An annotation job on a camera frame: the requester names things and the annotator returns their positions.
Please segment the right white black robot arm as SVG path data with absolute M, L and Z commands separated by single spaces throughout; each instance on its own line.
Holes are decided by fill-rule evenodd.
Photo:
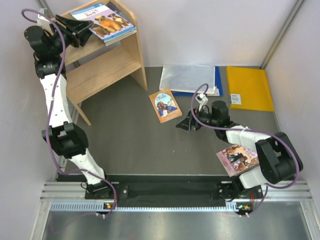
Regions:
M 239 198 L 245 198 L 259 185 L 276 189 L 278 183 L 292 180 L 290 187 L 298 181 L 303 170 L 303 163 L 285 133 L 257 132 L 235 123 L 230 119 L 224 101 L 214 101 L 209 112 L 201 107 L 191 109 L 176 127 L 188 132 L 207 127 L 215 131 L 218 139 L 257 153 L 259 165 L 240 174 L 239 182 L 233 185 L 233 192 Z

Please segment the Why Do Dogs Bark book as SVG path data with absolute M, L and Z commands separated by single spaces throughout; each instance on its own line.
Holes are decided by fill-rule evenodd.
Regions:
M 102 41 L 106 41 L 115 33 L 122 30 L 122 27 L 108 15 L 113 11 L 106 4 L 96 3 L 83 9 L 71 11 L 69 14 L 79 21 L 93 21 L 90 31 Z

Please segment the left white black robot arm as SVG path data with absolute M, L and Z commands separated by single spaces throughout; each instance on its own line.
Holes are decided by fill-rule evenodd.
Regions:
M 52 20 L 39 13 L 35 23 L 24 37 L 33 49 L 35 72 L 45 94 L 47 121 L 42 138 L 53 158 L 63 156 L 78 167 L 86 178 L 87 192 L 109 198 L 114 187 L 90 154 L 87 135 L 73 122 L 67 100 L 66 49 L 83 47 L 92 35 L 93 22 L 59 15 Z

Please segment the blue Nineteen Eighty-Four book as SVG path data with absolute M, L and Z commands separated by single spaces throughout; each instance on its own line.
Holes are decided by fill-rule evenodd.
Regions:
M 107 17 L 117 22 L 122 27 L 120 31 L 104 41 L 106 46 L 137 32 L 137 28 L 133 24 L 133 21 L 130 20 L 118 7 L 116 7 L 114 3 L 109 2 L 106 6 L 113 11 L 113 13 L 109 14 Z

